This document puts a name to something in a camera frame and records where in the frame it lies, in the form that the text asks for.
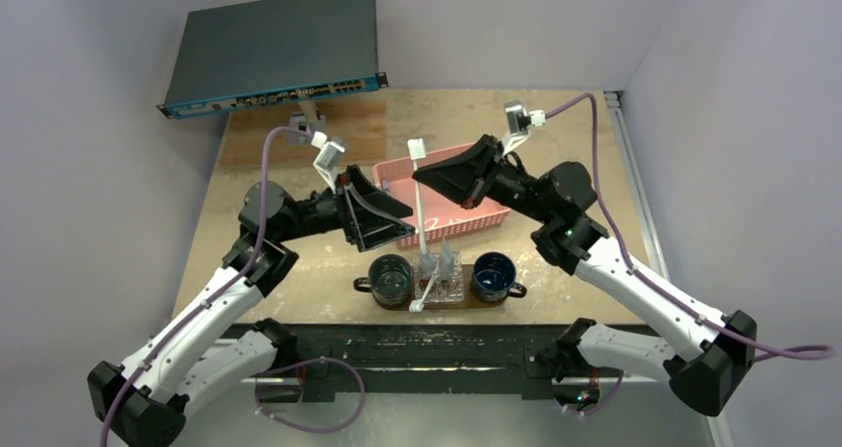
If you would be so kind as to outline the pink plastic basket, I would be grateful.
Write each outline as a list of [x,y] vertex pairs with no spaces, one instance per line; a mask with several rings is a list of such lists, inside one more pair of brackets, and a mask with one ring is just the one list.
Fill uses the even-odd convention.
[[[415,208],[414,180],[411,178],[413,170],[409,157],[376,163],[372,173],[377,188],[381,189],[381,182],[387,181],[390,189],[388,195]],[[491,199],[485,199],[475,209],[465,210],[425,186],[421,186],[421,193],[427,242],[438,241],[442,237],[452,239],[497,227],[511,212],[511,209]]]

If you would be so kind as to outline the dark grey mug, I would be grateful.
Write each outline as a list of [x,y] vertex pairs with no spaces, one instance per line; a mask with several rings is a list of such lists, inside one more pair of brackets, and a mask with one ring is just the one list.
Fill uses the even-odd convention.
[[409,261],[397,254],[384,254],[375,259],[367,275],[353,281],[354,290],[370,293],[385,307],[399,307],[406,303],[414,286],[413,268]]

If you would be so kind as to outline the clear glass toothbrush holder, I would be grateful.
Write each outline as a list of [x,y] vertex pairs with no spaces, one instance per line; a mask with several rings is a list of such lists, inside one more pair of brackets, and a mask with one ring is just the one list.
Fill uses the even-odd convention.
[[[438,284],[433,288],[427,298],[426,307],[429,309],[455,305],[463,302],[466,298],[465,269],[462,254],[459,251],[456,251],[455,253],[456,267],[453,277],[451,280],[445,282],[439,280]],[[413,279],[415,282],[413,298],[418,296],[421,292],[421,289],[418,286],[420,280],[418,260],[419,257],[415,256],[411,261]]]

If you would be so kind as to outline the dark blue mug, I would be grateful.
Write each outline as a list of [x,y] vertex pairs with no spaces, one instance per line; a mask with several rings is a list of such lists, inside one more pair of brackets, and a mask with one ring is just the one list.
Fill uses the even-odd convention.
[[507,297],[524,298],[528,293],[528,289],[517,281],[514,262],[495,251],[484,253],[475,261],[471,290],[478,299],[487,303]]

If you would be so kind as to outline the oval wooden tray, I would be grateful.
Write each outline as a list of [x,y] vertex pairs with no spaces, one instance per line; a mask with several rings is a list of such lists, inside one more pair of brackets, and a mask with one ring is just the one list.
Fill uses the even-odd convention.
[[[509,300],[511,297],[506,297],[494,302],[486,302],[476,296],[471,288],[471,282],[473,280],[473,271],[474,265],[473,264],[463,264],[462,265],[462,274],[463,274],[463,281],[457,283],[456,279],[453,279],[451,285],[459,285],[462,290],[463,294],[465,295],[464,299],[458,302],[434,302],[433,301],[433,292],[439,290],[441,287],[444,286],[444,283],[438,283],[431,289],[431,293],[425,299],[425,310],[459,310],[459,309],[488,309],[488,308],[495,308],[502,305],[506,300]],[[423,295],[424,289],[426,287],[426,280],[422,280],[419,278],[419,275],[415,273],[413,275],[414,280],[416,281],[416,285],[414,286],[415,290],[410,294],[409,298],[400,305],[389,305],[380,302],[376,297],[374,297],[374,302],[382,309],[389,310],[389,311],[407,311],[409,309],[410,303],[416,299],[420,298]],[[514,296],[511,299],[520,299],[520,296]]]

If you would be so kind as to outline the blue capped toothpaste tube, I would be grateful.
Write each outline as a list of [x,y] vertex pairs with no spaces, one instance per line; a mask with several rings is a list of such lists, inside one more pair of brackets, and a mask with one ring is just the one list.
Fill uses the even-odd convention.
[[438,273],[440,279],[445,282],[451,280],[456,267],[456,253],[451,248],[445,237],[441,240],[441,251],[439,253]]

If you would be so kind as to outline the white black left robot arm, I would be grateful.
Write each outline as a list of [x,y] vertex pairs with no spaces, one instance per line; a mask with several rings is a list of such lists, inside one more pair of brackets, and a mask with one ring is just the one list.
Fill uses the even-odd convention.
[[285,242],[341,230],[364,252],[414,233],[406,222],[412,214],[356,165],[304,200],[268,179],[252,186],[238,215],[239,237],[200,293],[134,354],[89,373],[100,443],[115,434],[128,446],[169,446],[191,417],[244,379],[296,369],[297,338],[273,319],[256,322],[213,354],[208,350],[292,270],[299,256]]

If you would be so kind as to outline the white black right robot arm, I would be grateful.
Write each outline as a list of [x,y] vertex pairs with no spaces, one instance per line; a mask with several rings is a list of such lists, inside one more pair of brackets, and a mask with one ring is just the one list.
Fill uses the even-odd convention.
[[686,406],[714,417],[753,367],[756,321],[693,299],[629,255],[619,236],[588,215],[599,198],[583,164],[565,161],[533,177],[484,135],[412,178],[463,209],[491,199],[539,222],[530,238],[549,265],[607,293],[652,329],[641,335],[576,320],[549,360],[557,379],[617,369],[663,382]]

